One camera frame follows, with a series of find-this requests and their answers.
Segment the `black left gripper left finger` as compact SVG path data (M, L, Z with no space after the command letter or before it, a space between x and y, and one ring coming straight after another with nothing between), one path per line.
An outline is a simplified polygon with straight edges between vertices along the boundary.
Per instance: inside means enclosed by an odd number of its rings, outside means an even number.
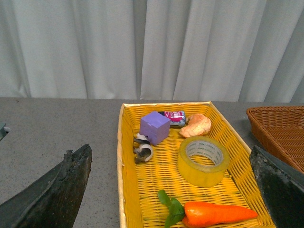
M86 190L92 149L68 150L64 159L0 206L2 228L71 228Z

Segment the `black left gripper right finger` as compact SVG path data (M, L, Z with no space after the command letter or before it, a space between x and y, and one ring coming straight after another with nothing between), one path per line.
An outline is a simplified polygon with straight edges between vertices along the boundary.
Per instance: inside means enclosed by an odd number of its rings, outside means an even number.
M250 164L269 215L277 228L304 226L304 174L254 146Z

